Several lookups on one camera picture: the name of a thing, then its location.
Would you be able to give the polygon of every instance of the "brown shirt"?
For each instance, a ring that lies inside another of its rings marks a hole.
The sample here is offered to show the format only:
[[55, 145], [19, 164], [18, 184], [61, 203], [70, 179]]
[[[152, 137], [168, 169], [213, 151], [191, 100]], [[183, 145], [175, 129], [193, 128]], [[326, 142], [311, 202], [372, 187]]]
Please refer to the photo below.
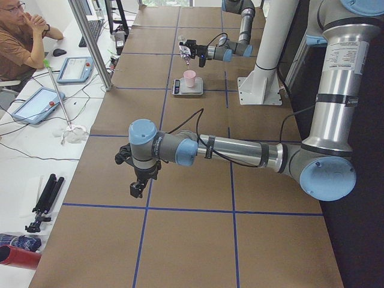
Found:
[[0, 79], [19, 80], [34, 68], [23, 64], [31, 55], [32, 29], [28, 25], [7, 28], [0, 21]]

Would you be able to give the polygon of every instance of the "chair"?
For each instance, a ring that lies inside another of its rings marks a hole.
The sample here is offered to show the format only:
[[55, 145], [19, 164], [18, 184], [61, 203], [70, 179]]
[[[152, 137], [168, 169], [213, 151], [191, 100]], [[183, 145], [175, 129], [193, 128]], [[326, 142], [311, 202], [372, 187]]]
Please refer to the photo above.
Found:
[[[19, 80], [14, 81], [1, 81], [0, 80], [0, 106], [4, 109], [8, 109], [11, 102], [19, 94], [16, 91], [9, 89], [9, 87], [17, 86], [20, 84]], [[5, 114], [5, 111], [0, 108], [0, 118]]]

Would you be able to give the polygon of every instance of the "tablet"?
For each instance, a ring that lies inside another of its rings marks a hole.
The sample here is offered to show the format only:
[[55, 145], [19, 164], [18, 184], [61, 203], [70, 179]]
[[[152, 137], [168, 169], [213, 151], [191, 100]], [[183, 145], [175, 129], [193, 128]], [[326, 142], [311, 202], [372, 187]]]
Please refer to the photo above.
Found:
[[65, 59], [57, 82], [60, 84], [77, 84], [87, 81], [92, 73], [94, 62], [91, 57], [68, 57]]
[[[60, 92], [60, 97], [64, 99], [65, 94]], [[55, 90], [41, 87], [11, 115], [13, 118], [26, 123], [39, 124], [52, 113], [59, 103]]]

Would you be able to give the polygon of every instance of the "keyboard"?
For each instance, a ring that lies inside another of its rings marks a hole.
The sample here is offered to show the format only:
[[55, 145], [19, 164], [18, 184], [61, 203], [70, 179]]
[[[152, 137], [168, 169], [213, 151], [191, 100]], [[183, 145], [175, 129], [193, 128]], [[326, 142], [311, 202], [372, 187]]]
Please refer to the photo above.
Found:
[[[95, 41], [97, 42], [98, 37], [101, 34], [101, 30], [103, 28], [103, 21], [102, 20], [88, 20], [89, 27], [91, 29], [92, 35], [95, 38]], [[82, 37], [79, 43], [79, 47], [86, 47], [85, 39]]]

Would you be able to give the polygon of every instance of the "black mouse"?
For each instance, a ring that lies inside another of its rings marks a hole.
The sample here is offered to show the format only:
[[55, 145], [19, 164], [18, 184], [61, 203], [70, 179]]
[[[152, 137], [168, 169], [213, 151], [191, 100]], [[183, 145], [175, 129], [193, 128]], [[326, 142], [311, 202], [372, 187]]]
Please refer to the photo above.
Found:
[[61, 56], [61, 55], [64, 55], [64, 54], [67, 54], [67, 51], [63, 50], [63, 49], [55, 49], [52, 53], [54, 55], [54, 57], [57, 57], [57, 56]]

